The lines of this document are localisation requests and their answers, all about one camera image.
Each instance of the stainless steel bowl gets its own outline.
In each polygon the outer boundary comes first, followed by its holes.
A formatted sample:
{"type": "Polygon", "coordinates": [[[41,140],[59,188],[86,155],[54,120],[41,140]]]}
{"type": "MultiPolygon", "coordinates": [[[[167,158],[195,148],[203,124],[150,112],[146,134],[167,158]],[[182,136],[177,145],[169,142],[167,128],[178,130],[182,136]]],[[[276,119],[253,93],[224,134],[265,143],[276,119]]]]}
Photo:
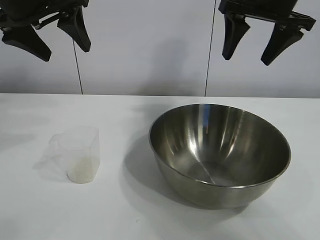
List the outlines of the stainless steel bowl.
{"type": "Polygon", "coordinates": [[[210,209],[245,206],[290,163],[290,146],[266,120],[214,104],[174,108],[151,126],[158,166],[186,200],[210,209]]]}

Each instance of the white powder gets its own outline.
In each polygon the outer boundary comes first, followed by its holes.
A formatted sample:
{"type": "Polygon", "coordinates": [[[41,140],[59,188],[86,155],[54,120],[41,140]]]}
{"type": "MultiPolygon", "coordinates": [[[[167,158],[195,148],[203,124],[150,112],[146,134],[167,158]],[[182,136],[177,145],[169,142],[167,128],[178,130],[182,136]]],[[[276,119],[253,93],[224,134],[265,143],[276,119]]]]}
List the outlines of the white powder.
{"type": "Polygon", "coordinates": [[[80,158],[67,171],[68,178],[77,184],[89,183],[94,179],[95,175],[90,157],[80,158]]]}

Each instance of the white wall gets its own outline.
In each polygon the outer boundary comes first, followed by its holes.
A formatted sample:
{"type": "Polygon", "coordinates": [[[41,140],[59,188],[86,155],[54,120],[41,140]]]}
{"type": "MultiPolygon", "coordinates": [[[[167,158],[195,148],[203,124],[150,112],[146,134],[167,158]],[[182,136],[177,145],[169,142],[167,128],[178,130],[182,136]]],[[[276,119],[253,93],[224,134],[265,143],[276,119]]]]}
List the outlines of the white wall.
{"type": "Polygon", "coordinates": [[[72,39],[56,23],[37,33],[52,51],[49,62],[0,41],[0,93],[80,94],[72,39]]]}
{"type": "Polygon", "coordinates": [[[203,96],[214,0],[95,0],[78,47],[85,94],[203,96]]]}
{"type": "MultiPolygon", "coordinates": [[[[320,1],[299,0],[294,9],[320,21],[320,1]]],[[[213,25],[207,96],[320,98],[320,24],[304,31],[301,41],[270,66],[260,58],[273,31],[269,22],[248,19],[251,29],[230,61],[222,57],[224,16],[217,10],[213,25]]]]}
{"type": "MultiPolygon", "coordinates": [[[[91,0],[83,9],[91,51],[76,46],[84,93],[203,96],[214,4],[91,0]]],[[[320,21],[318,0],[299,0],[295,10],[320,21]]],[[[207,96],[320,97],[319,22],[269,67],[260,58],[273,24],[248,23],[251,29],[225,61],[225,23],[216,11],[207,96]]],[[[80,94],[70,37],[56,23],[37,33],[52,50],[49,62],[0,42],[0,92],[80,94]]]]}

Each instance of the clear plastic cup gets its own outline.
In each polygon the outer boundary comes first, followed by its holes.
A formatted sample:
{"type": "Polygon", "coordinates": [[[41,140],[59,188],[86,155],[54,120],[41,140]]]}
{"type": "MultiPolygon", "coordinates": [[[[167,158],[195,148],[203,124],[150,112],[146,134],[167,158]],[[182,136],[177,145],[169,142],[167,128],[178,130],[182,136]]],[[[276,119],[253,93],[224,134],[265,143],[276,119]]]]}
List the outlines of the clear plastic cup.
{"type": "Polygon", "coordinates": [[[99,130],[78,126],[54,135],[56,151],[63,159],[68,178],[77,184],[91,182],[100,165],[99,130]]]}

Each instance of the table surface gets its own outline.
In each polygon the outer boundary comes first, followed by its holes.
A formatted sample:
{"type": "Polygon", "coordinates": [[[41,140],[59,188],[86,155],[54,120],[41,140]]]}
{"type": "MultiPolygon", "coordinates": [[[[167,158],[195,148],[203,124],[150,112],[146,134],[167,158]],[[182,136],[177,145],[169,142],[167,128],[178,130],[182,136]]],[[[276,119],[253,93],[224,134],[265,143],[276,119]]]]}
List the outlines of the table surface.
{"type": "Polygon", "coordinates": [[[320,99],[0,94],[1,240],[315,240],[320,222],[320,99]],[[206,210],[180,199],[148,143],[151,123],[186,104],[241,108],[275,125],[288,170],[247,208],[206,210]],[[99,129],[93,182],[70,182],[49,139],[99,129]]]}

